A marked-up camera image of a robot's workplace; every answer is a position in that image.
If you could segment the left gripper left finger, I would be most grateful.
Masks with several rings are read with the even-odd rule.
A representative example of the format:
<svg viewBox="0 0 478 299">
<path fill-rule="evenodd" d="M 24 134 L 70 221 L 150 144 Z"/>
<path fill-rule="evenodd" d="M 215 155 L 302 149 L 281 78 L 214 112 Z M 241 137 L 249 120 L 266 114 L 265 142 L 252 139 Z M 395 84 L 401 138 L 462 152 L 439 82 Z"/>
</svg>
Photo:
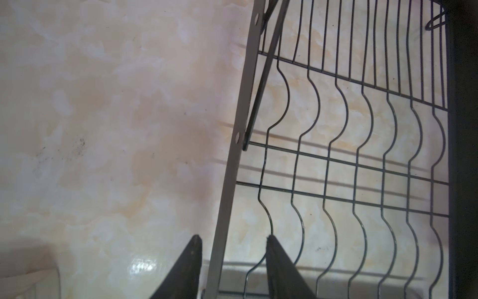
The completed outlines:
<svg viewBox="0 0 478 299">
<path fill-rule="evenodd" d="M 196 299 L 202 266 L 202 239 L 193 235 L 150 299 Z"/>
</svg>

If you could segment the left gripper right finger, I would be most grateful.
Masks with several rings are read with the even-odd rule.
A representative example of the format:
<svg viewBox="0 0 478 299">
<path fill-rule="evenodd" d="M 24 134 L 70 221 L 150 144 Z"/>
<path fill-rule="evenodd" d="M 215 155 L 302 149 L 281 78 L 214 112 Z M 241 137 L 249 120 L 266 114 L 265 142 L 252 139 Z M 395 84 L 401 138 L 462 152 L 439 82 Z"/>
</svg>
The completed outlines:
<svg viewBox="0 0 478 299">
<path fill-rule="evenodd" d="M 266 269 L 271 299 L 316 299 L 274 235 L 267 238 Z"/>
</svg>

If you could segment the black wire dish rack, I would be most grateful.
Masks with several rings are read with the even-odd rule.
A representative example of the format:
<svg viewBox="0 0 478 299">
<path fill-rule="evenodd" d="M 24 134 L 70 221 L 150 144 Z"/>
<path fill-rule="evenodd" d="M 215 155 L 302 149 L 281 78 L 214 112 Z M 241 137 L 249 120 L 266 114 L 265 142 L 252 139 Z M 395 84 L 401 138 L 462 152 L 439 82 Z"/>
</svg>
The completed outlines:
<svg viewBox="0 0 478 299">
<path fill-rule="evenodd" d="M 478 296 L 476 1 L 255 1 L 202 299 Z"/>
</svg>

